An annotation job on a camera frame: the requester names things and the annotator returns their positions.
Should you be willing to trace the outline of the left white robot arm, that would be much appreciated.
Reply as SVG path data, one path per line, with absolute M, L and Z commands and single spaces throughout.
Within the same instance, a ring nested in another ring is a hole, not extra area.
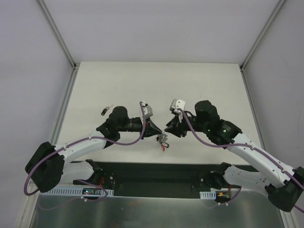
M 140 102 L 140 112 L 139 117 L 130 118 L 125 107 L 117 106 L 105 122 L 87 136 L 62 145 L 42 143 L 25 167 L 28 176 L 24 193 L 31 195 L 27 191 L 30 181 L 34 182 L 41 193 L 52 190 L 60 183 L 83 183 L 101 187 L 105 181 L 101 168 L 91 159 L 82 162 L 76 160 L 113 144 L 131 146 L 144 138 L 162 134 L 162 130 L 151 120 L 152 108 Z

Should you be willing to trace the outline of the key organiser with red handle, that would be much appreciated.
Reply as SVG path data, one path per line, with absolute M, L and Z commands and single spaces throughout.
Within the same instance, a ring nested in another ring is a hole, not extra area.
M 165 152 L 166 149 L 170 147 L 170 145 L 167 143 L 168 135 L 167 133 L 163 132 L 162 134 L 159 134 L 156 137 L 156 141 L 161 145 L 161 150 Z

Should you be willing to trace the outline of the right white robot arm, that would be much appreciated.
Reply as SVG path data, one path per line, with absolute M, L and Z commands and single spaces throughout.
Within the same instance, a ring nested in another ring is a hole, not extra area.
M 208 186 L 219 190 L 228 184 L 238 185 L 266 196 L 284 212 L 299 209 L 296 203 L 304 191 L 303 167 L 294 168 L 257 146 L 239 127 L 221 119 L 208 100 L 195 104 L 195 114 L 184 108 L 183 100 L 172 101 L 170 111 L 174 117 L 167 123 L 165 132 L 179 138 L 192 132 L 203 145 L 228 150 L 256 169 L 244 171 L 223 162 L 204 179 Z

